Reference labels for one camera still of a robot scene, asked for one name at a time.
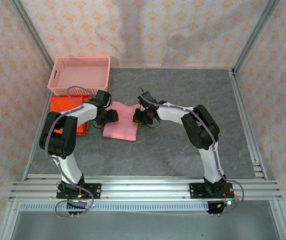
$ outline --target orange container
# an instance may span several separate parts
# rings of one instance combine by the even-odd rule
[[[107,91],[111,58],[109,56],[58,57],[55,61],[48,88],[56,96],[66,96],[67,88],[71,95],[95,96],[98,90]]]
[[[81,102],[85,102],[90,99],[87,96],[72,96],[72,97]],[[54,112],[58,112],[58,113],[65,112],[65,111],[74,109],[78,107],[79,105],[80,105],[79,103],[73,101],[67,96],[60,96],[60,97],[52,96],[51,97],[51,111],[54,111]],[[80,125],[77,128],[77,134],[85,135],[87,133],[88,127],[89,127],[88,122]],[[55,132],[61,134],[62,130],[56,129]]]

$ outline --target pink towel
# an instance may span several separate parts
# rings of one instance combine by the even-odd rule
[[[110,122],[104,126],[103,136],[107,138],[136,141],[138,123],[133,122],[135,109],[140,105],[126,106],[114,101],[108,109],[114,109],[118,113],[118,121]]]

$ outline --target enclosure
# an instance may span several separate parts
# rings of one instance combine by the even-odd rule
[[[91,123],[74,155],[85,182],[101,184],[100,198],[79,219],[55,216],[61,176],[39,146],[47,85],[60,74],[58,57],[84,56],[110,57],[107,73],[90,77],[107,78],[113,104],[137,105],[142,88],[157,102],[204,105],[220,129],[221,167],[244,202],[218,217],[205,212],[209,198],[192,197],[204,159],[185,126],[140,124],[126,141]],[[238,184],[232,190],[242,195]],[[286,239],[286,0],[0,0],[0,240],[88,232]]]

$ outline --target orange box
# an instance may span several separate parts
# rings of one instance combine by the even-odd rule
[[[85,102],[88,101],[90,98],[88,96],[72,96],[78,101]],[[52,96],[51,98],[51,111],[54,112],[65,112],[71,109],[74,109],[76,107],[80,106],[79,103],[73,101],[68,96]],[[80,125],[77,128],[77,134],[78,135],[86,135],[88,130],[89,124],[88,122]],[[55,130],[56,133],[62,133],[62,130]]]

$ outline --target wall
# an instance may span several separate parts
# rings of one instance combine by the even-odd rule
[[[286,0],[237,76],[269,176],[286,199]]]
[[[0,222],[20,180],[45,102],[49,71],[8,0],[0,0]]]
[[[268,0],[22,0],[52,59],[112,67],[231,68]]]

